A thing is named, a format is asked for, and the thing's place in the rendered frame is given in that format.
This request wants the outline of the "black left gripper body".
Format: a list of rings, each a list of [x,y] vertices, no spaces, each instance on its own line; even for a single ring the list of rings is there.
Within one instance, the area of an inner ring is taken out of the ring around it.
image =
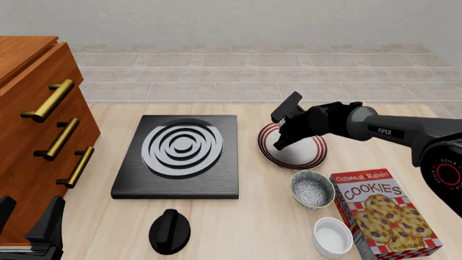
[[[0,260],[61,260],[64,252],[61,236],[27,240],[31,242],[30,249],[0,249]]]

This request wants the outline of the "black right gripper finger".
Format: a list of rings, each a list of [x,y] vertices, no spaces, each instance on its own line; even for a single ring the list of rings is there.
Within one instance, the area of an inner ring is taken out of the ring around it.
[[[291,144],[294,144],[296,142],[299,142],[300,140],[304,139],[303,134],[297,134],[297,133],[280,133],[280,136],[278,140],[274,143],[275,149],[278,151],[282,151],[284,148],[290,146]]]

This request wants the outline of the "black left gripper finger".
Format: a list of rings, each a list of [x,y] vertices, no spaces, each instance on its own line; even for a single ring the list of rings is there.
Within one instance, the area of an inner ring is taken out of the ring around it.
[[[0,199],[0,235],[15,206],[16,201],[10,196],[3,196]]]
[[[25,236],[31,244],[63,244],[62,220],[65,203],[61,196],[51,199],[41,218]]]

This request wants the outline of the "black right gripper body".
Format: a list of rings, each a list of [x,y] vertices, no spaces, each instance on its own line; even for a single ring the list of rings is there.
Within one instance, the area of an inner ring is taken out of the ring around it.
[[[310,126],[313,108],[284,108],[281,112],[284,123],[279,127],[279,142],[298,142],[304,138],[315,136]]]

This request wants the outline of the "white plate with red rings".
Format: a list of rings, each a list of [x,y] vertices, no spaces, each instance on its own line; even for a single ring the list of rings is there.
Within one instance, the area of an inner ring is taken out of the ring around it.
[[[275,123],[262,127],[257,137],[260,153],[276,166],[288,170],[311,170],[327,160],[328,144],[321,136],[304,138],[281,151],[274,146],[279,137],[279,127]]]

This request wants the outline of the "speckled patterned bowl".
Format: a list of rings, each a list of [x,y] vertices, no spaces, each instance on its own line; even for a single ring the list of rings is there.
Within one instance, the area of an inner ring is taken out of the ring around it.
[[[303,170],[290,179],[290,191],[295,201],[308,209],[322,209],[335,197],[333,184],[320,173]]]

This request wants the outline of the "flat black stove plate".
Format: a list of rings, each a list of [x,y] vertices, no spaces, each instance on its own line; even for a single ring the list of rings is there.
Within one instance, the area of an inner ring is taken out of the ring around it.
[[[142,116],[111,196],[238,199],[237,116]]]

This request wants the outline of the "wooden cabinet drawer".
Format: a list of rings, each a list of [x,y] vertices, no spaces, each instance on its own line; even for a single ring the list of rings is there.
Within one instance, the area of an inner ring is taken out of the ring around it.
[[[17,205],[7,225],[29,229],[49,201],[67,187],[56,180],[68,178],[84,151],[100,135],[79,87],[75,86],[42,123],[21,117],[36,110],[53,93],[42,86],[27,100],[0,101],[0,197]]]
[[[75,86],[44,123],[22,118],[23,111],[35,111],[50,97],[50,84],[71,79]],[[60,134],[58,122],[78,118],[79,124],[90,114],[79,84],[83,81],[77,63],[66,43],[57,43],[24,71],[0,89],[0,163],[13,164],[33,157],[34,151],[47,150]]]
[[[92,113],[78,125],[54,161],[31,157],[24,162],[0,163],[0,198],[10,196],[16,206],[0,235],[0,245],[25,245],[25,235],[32,229],[54,196],[63,196],[68,188],[57,185],[57,179],[67,179],[80,156],[75,151],[95,144],[100,130]]]

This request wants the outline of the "small white ramekin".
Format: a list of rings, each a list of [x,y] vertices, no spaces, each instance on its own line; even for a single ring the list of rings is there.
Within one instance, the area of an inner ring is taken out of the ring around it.
[[[332,217],[317,220],[313,227],[313,245],[318,253],[329,259],[339,259],[353,246],[350,229]]]

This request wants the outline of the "round black stove knob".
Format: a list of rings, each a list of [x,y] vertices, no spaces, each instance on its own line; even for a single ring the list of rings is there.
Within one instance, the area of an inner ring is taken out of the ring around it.
[[[176,209],[166,209],[149,229],[151,247],[161,255],[173,255],[182,251],[190,237],[190,223]]]

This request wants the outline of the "oatmeal raisin cookies box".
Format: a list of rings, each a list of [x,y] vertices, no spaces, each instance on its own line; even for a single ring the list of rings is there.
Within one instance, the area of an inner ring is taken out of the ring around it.
[[[334,173],[330,182],[362,260],[429,256],[443,246],[387,169]]]

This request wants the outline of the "wooden cabinet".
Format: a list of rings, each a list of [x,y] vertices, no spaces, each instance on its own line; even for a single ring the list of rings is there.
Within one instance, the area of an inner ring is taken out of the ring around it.
[[[57,43],[56,36],[0,36],[0,89]]]

